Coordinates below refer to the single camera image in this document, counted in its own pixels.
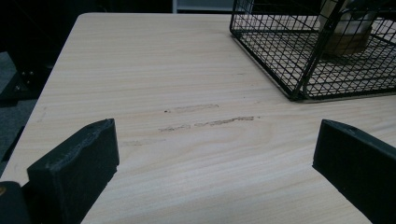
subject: wire mesh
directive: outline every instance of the wire mesh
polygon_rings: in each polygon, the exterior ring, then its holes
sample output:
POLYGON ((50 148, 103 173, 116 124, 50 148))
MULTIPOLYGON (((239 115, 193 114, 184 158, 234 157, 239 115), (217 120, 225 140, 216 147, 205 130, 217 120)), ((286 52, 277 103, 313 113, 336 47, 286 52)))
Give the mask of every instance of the wire mesh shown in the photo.
POLYGON ((348 0, 235 0, 230 30, 291 100, 325 100, 396 92, 395 14, 348 0))

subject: gray carpet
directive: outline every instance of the gray carpet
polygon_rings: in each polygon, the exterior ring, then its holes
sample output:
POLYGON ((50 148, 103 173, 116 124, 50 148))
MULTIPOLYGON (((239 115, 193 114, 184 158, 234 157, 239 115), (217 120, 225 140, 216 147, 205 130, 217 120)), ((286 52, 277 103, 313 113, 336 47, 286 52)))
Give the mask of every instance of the gray carpet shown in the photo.
MULTIPOLYGON (((6 52, 0 52, 0 92, 16 73, 15 66, 6 52)), ((6 152, 29 119, 36 100, 19 101, 14 106, 0 107, 0 176, 6 168, 6 152)))

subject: table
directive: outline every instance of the table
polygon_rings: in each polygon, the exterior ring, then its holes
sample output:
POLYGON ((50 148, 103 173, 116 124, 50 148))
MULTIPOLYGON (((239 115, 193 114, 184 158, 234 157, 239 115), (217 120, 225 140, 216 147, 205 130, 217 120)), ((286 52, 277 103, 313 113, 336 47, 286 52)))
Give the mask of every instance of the table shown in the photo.
POLYGON ((116 121, 120 166, 84 223, 369 223, 312 168, 322 119, 396 146, 396 96, 292 103, 230 15, 84 14, 1 180, 116 121))

